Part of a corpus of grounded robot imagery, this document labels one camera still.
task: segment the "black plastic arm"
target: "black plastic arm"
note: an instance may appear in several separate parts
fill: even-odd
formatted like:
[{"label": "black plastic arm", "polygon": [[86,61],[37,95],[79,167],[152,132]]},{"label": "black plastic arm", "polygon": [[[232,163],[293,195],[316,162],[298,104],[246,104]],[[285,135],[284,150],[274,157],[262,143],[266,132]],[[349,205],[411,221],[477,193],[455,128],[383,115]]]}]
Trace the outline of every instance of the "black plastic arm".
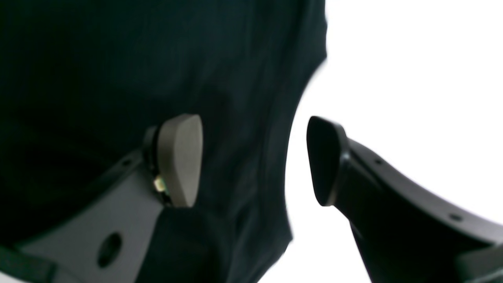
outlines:
[{"label": "black plastic arm", "polygon": [[312,117],[307,147],[316,198],[348,218],[373,282],[463,281],[458,256],[503,242],[502,226],[415,184],[336,123]]}]

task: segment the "dark cloth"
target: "dark cloth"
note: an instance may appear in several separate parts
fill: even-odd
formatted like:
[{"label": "dark cloth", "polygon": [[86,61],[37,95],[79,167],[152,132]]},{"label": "dark cloth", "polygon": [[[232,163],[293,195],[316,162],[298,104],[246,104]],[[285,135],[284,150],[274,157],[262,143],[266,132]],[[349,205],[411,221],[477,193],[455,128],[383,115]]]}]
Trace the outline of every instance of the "dark cloth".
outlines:
[{"label": "dark cloth", "polygon": [[288,138],[325,35],[322,0],[2,1],[0,240],[71,214],[147,127],[194,113],[196,205],[164,210],[137,281],[257,282],[292,239]]}]

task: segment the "white background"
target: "white background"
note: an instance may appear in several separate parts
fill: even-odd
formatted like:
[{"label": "white background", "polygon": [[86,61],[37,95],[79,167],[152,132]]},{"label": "white background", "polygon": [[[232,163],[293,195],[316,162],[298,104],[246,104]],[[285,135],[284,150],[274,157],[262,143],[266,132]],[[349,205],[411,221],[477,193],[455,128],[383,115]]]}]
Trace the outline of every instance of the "white background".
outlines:
[{"label": "white background", "polygon": [[[294,241],[260,283],[370,282],[348,221],[314,198],[305,142],[312,115],[503,224],[503,2],[326,1],[328,59],[305,91],[288,149]],[[15,281],[0,274],[0,282]]]}]

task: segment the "black fabric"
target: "black fabric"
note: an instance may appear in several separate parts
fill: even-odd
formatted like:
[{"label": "black fabric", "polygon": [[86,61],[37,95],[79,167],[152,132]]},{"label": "black fabric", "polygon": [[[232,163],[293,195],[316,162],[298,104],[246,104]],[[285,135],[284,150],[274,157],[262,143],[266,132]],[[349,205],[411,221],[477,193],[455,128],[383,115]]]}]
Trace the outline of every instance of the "black fabric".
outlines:
[{"label": "black fabric", "polygon": [[196,113],[196,205],[162,213],[137,281],[258,281],[291,240],[288,137],[325,34],[318,0],[2,1],[0,240],[71,214],[147,127]]}]

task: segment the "round hole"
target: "round hole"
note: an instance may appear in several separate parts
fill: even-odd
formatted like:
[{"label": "round hole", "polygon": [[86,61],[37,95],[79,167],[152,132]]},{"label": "round hole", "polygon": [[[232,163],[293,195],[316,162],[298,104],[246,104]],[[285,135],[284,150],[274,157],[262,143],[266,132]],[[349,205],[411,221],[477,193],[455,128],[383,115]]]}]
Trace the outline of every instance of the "round hole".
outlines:
[{"label": "round hole", "polygon": [[463,218],[457,214],[449,214],[449,218],[457,222],[463,221]]},{"label": "round hole", "polygon": [[129,166],[129,165],[131,165],[131,159],[126,159],[126,160],[124,160],[124,161],[122,162],[122,166],[127,167],[127,166]]},{"label": "round hole", "polygon": [[109,266],[119,255],[121,246],[122,239],[118,233],[108,236],[98,252],[98,266],[101,268]]}]

